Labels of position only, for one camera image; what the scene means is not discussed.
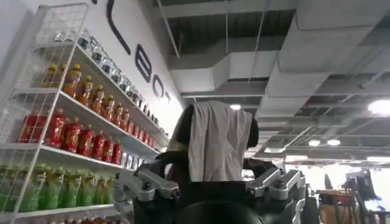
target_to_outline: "exposed ceiling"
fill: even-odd
[[[260,138],[249,156],[365,165],[367,156],[390,156],[390,118],[367,113],[390,98],[389,1],[161,0],[163,15],[157,1],[185,102],[239,103],[252,113]],[[341,145],[308,146],[330,138]]]

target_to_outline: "light fixture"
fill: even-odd
[[[301,161],[306,160],[308,157],[304,155],[288,155],[286,156],[286,162],[294,162],[294,161]]]
[[[230,107],[231,107],[231,109],[233,109],[233,110],[239,110],[239,109],[241,109],[241,105],[240,105],[240,104],[231,104]]]
[[[321,144],[320,140],[312,139],[312,140],[309,141],[309,146],[312,146],[312,147],[317,147],[317,146],[319,146],[319,144]]]
[[[390,100],[376,100],[368,105],[371,113],[390,116]]]
[[[327,141],[327,144],[330,145],[330,146],[337,146],[337,145],[340,145],[340,140],[338,139],[329,139]]]
[[[378,162],[378,163],[390,163],[390,157],[383,156],[369,156],[367,157],[369,162]]]

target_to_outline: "white metal shelving unit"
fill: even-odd
[[[87,11],[86,4],[39,7],[16,51],[16,55],[23,55],[23,57],[12,60],[5,72],[5,76],[14,77],[15,82],[9,89],[8,98],[0,106],[0,166],[2,167],[0,170],[0,223],[13,224],[29,217],[44,219],[46,216],[53,217],[53,215],[61,214],[61,217],[64,217],[72,212],[113,211],[112,205],[95,205],[50,211],[19,212],[37,162],[47,160],[55,166],[83,168],[109,175],[127,169],[124,164],[116,165],[44,145],[46,130],[55,109],[63,108],[65,117],[78,117],[80,124],[92,124],[95,133],[103,130],[105,135],[120,139],[126,153],[146,159],[152,159],[158,154],[155,149],[105,120],[61,90],[65,74],[73,64],[81,65],[83,75],[92,76],[94,86],[103,85],[106,94],[112,94],[117,102],[122,102],[123,107],[129,109],[132,120],[149,133],[159,147],[168,144],[163,130],[153,123],[109,76],[105,75],[105,72],[85,50],[72,41],[54,42],[54,36],[62,31],[72,30],[79,36]],[[47,75],[46,68],[51,63],[59,68],[65,65],[61,80],[56,81],[58,82],[57,88],[42,88],[40,82]],[[48,117],[43,127],[31,127],[31,132],[41,129],[39,140],[18,143],[21,132],[26,126],[25,117],[32,114],[33,110],[39,111],[37,116],[47,115]],[[24,167],[28,167],[28,171],[23,176],[23,181],[18,181],[17,177]],[[14,178],[7,177],[10,170],[15,171]],[[9,208],[6,209],[6,204],[10,200],[15,203],[12,211]]]

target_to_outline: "white wall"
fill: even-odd
[[[149,103],[152,112],[158,117],[160,125],[168,133],[173,131],[177,119],[182,112],[180,95],[169,74],[163,54],[160,52],[158,41],[155,39],[154,32],[148,23],[148,19],[142,13],[140,3],[137,0],[115,1],[113,9],[114,23],[126,43],[129,45],[132,51],[131,55],[127,55],[108,25],[105,16],[107,1],[98,1],[97,5],[92,4],[90,0],[12,1],[21,1],[31,12],[35,12],[41,4],[60,5],[86,2],[89,5],[89,11],[85,19],[85,27],[103,45],[104,49],[115,63],[129,76],[130,81],[137,87],[139,92],[146,99],[146,102]],[[142,75],[137,70],[134,63],[135,48],[137,44],[141,44],[146,51],[147,56],[152,63],[153,74],[158,74],[164,85],[164,91],[167,92],[171,98],[169,103],[166,98],[159,99],[155,96],[152,90],[152,84],[146,83],[145,79],[143,79]]]

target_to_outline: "wire mesh panel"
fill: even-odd
[[[86,4],[39,7],[30,47],[12,74],[16,83],[0,111],[0,215],[13,212],[10,223],[18,212],[37,209],[46,175],[35,162],[87,9]]]

